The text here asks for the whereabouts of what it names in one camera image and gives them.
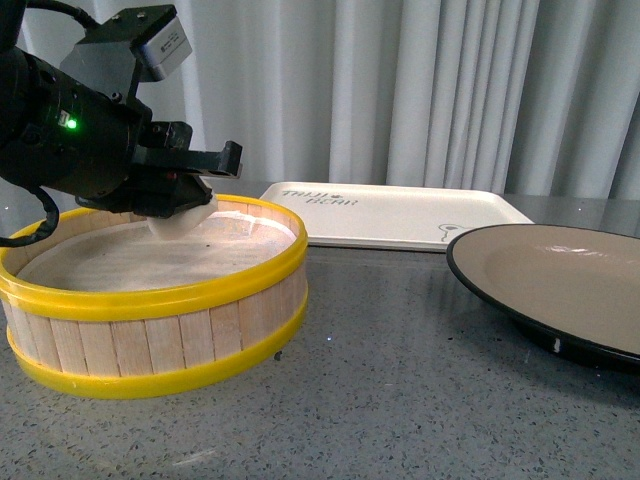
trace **yellow plastic band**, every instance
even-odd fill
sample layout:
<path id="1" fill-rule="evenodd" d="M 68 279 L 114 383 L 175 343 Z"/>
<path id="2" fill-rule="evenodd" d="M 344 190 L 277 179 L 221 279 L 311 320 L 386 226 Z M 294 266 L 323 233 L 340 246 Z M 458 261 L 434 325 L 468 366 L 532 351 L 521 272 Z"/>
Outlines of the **yellow plastic band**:
<path id="1" fill-rule="evenodd" d="M 43 317 L 81 321 L 126 321 L 161 318 L 213 308 L 235 302 L 275 285 L 303 262 L 307 232 L 300 217 L 291 210 L 264 200 L 218 195 L 221 201 L 258 205 L 279 211 L 295 220 L 299 235 L 294 243 L 274 258 L 247 270 L 204 282 L 178 287 L 135 292 L 82 292 L 58 290 L 22 281 L 4 268 L 9 249 L 0 249 L 0 296 L 21 310 Z M 62 215 L 62 221 L 93 212 L 78 209 Z M 38 224 L 13 236 L 32 233 Z"/>
<path id="2" fill-rule="evenodd" d="M 248 370 L 284 347 L 302 325 L 308 289 L 298 311 L 274 333 L 246 350 L 210 363 L 173 372 L 131 377 L 95 377 L 63 373 L 27 358 L 9 329 L 7 339 L 22 370 L 36 382 L 62 393 L 103 399 L 159 397 L 201 388 Z"/>

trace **gray countertop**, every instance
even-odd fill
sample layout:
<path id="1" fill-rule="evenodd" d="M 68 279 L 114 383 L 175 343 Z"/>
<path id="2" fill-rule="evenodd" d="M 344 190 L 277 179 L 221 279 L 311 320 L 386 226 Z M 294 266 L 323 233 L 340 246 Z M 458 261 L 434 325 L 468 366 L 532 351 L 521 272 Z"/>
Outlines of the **gray countertop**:
<path id="1" fill-rule="evenodd" d="M 536 223 L 640 236 L 640 202 L 505 198 Z M 310 248 L 308 280 L 280 361 L 179 395 L 60 394 L 3 340 L 0 477 L 638 478 L 640 378 L 534 346 L 444 255 Z"/>

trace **bamboo steamer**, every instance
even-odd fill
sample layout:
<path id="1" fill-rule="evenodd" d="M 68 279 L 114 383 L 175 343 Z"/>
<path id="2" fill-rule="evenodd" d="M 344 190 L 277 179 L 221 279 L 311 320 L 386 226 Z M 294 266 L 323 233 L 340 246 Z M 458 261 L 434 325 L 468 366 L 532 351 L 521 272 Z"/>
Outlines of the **bamboo steamer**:
<path id="1" fill-rule="evenodd" d="M 237 273 L 126 292 L 60 290 L 16 275 L 67 239 L 143 217 L 78 209 L 61 216 L 50 238 L 0 249 L 7 338 L 24 372 L 69 394 L 143 398 L 210 385 L 278 352 L 300 327 L 306 309 L 304 224 L 290 210 L 262 200 L 218 195 L 218 202 L 219 211 L 280 223 L 295 241 L 270 260 Z"/>

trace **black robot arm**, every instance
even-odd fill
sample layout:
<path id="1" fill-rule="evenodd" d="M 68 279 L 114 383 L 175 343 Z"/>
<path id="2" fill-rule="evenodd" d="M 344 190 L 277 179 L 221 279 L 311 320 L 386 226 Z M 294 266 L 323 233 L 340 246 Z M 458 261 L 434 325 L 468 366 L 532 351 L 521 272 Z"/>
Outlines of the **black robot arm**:
<path id="1" fill-rule="evenodd" d="M 57 208 L 43 186 L 82 206 L 168 218 L 211 200 L 200 175 L 239 176 L 240 145 L 189 151 L 191 127 L 153 121 L 136 98 L 140 82 L 164 79 L 191 53 L 172 5 L 128 8 L 98 24 L 60 2 L 0 2 L 0 176 L 38 196 L 47 212 L 36 234 L 0 246 L 53 232 Z M 85 27 L 59 69 L 16 47 L 29 6 L 62 11 Z"/>

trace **black plate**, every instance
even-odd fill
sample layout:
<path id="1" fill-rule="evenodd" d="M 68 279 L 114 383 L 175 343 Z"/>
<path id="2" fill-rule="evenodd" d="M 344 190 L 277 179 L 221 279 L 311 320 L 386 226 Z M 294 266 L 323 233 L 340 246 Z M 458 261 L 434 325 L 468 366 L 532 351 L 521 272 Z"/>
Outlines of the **black plate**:
<path id="1" fill-rule="evenodd" d="M 640 239 L 551 225 L 463 233 L 455 276 L 545 350 L 582 365 L 640 373 Z"/>

